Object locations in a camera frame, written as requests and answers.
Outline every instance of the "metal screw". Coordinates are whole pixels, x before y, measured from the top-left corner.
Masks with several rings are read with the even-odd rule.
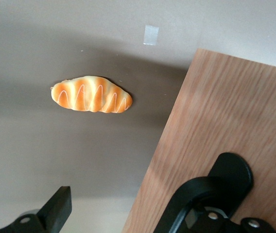
[[[254,228],[259,228],[260,224],[256,220],[249,220],[248,224]]]
[[[212,220],[217,220],[218,219],[218,215],[214,212],[210,212],[208,214],[208,217],[211,218]]]
[[[24,217],[20,223],[26,223],[26,222],[29,222],[30,221],[30,218],[29,217]]]

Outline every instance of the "black plastic part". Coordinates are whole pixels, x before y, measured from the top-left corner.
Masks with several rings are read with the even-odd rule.
[[[251,221],[256,221],[259,224],[259,227],[257,227],[257,228],[252,227],[249,224]],[[247,233],[276,233],[276,231],[273,229],[273,227],[269,223],[267,223],[266,221],[263,221],[260,218],[254,218],[254,217],[244,218],[241,221],[241,227]]]
[[[253,186],[247,162],[237,154],[222,153],[207,177],[180,186],[168,203],[154,233],[177,233],[197,204],[219,208],[231,217]]]
[[[216,215],[216,219],[211,219],[209,214]],[[249,223],[256,221],[258,227],[253,227]],[[276,231],[265,221],[259,218],[244,218],[241,225],[231,222],[221,214],[214,211],[205,212],[200,216],[194,225],[185,233],[276,233]]]
[[[70,187],[60,187],[35,214],[26,214],[0,233],[59,233],[72,211]]]

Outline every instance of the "squishy bread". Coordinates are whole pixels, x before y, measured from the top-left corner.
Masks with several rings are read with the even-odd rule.
[[[122,113],[133,102],[127,92],[97,76],[64,80],[51,90],[56,103],[76,111]]]

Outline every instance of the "orange bread crust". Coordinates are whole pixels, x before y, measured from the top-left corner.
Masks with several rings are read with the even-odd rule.
[[[98,76],[64,80],[51,90],[56,103],[76,111],[122,113],[133,102],[123,89]]]

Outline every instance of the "wooden panel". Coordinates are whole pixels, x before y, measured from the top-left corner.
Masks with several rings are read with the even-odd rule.
[[[199,49],[123,233],[152,233],[175,190],[225,151],[255,178],[232,220],[260,217],[276,229],[276,67]]]

